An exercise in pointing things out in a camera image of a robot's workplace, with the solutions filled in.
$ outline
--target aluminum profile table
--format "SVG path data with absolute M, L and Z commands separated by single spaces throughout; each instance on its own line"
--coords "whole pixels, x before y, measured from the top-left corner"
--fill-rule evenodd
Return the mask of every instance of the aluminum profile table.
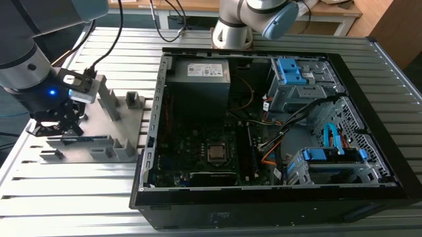
M 64 66 L 81 71 L 105 53 L 116 28 L 96 28 Z M 163 30 L 166 37 L 176 31 Z M 377 43 L 366 38 L 284 36 L 267 41 L 255 35 L 256 50 L 339 53 L 422 180 L 422 96 Z M 116 95 L 136 90 L 151 108 L 161 47 L 211 47 L 208 31 L 188 31 L 164 43 L 152 29 L 124 29 L 111 55 L 97 64 Z M 144 112 L 139 152 L 145 144 L 149 111 Z M 422 235 L 422 203 L 387 210 L 355 223 L 156 231 L 137 210 L 128 208 L 133 163 L 39 164 L 37 146 L 45 139 L 23 133 L 0 170 L 1 236 L 335 236 Z

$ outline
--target screw hole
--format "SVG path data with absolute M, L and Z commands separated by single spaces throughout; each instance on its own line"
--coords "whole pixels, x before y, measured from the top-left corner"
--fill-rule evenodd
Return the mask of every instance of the screw hole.
M 35 66 L 35 64 L 28 64 L 28 70 L 29 71 L 35 71 L 37 69 L 37 66 Z

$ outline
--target floor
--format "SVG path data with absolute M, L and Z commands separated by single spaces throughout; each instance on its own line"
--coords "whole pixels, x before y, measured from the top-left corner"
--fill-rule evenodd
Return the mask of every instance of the floor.
M 214 27 L 216 18 L 211 17 L 190 17 L 188 24 L 192 30 L 208 30 Z M 117 27 L 119 26 L 119 15 L 111 14 L 97 20 L 97 26 L 100 27 Z M 55 60 L 75 44 L 80 32 L 85 26 L 77 25 L 63 29 L 41 38 L 36 39 L 36 42 L 44 51 L 48 59 Z M 124 16 L 124 27 L 127 28 L 153 28 L 153 22 L 148 15 L 125 15 Z M 170 28 L 179 29 L 182 27 L 180 21 L 176 18 L 170 19 Z M 422 54 L 403 70 L 405 74 L 422 91 Z M 20 134 L 25 124 L 28 122 L 28 114 L 16 117 L 1 117 L 3 115 L 13 115 L 24 112 L 23 106 L 16 100 L 8 95 L 8 93 L 0 89 L 0 132 L 8 132 Z M 11 151 L 9 146 L 4 144 L 13 143 L 15 137 L 0 136 L 0 166 L 7 158 Z

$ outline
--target white label sticker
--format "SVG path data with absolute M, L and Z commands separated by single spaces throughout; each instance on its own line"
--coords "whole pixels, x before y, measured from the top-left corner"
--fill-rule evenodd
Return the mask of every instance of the white label sticker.
M 275 168 L 274 169 L 274 175 L 276 176 L 278 179 L 282 179 L 282 172 Z
M 187 66 L 187 76 L 188 77 L 222 77 L 223 65 L 192 63 Z
M 302 73 L 302 76 L 304 78 L 314 78 L 314 74 L 312 73 Z
M 270 109 L 270 103 L 264 102 L 263 103 L 263 111 L 268 111 L 268 109 Z
M 137 5 L 139 8 L 151 8 L 149 5 Z

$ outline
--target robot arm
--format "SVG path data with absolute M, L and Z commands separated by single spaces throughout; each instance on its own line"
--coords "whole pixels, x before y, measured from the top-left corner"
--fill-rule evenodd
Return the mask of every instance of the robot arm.
M 218 48 L 247 49 L 252 30 L 268 40 L 279 39 L 294 24 L 298 4 L 291 0 L 222 0 L 212 33 Z
M 77 122 L 85 104 L 75 94 L 95 98 L 95 80 L 67 69 L 53 68 L 32 37 L 104 16 L 107 0 L 1 0 L 0 1 L 0 85 L 27 108 L 36 121 L 35 136 L 83 134 Z M 212 42 L 219 48 L 246 49 L 252 30 L 270 40 L 282 37 L 298 15 L 291 0 L 222 0 Z M 67 84 L 67 75 L 77 83 Z M 44 122 L 56 125 L 44 126 Z
M 0 1 L 0 85 L 19 100 L 37 121 L 36 136 L 60 135 L 67 130 L 83 134 L 77 126 L 84 104 L 68 98 L 69 90 L 88 92 L 92 79 L 65 69 L 52 68 L 32 37 L 89 22 L 108 12 L 107 0 Z M 65 75 L 79 85 L 63 82 Z M 43 122 L 57 122 L 45 127 Z

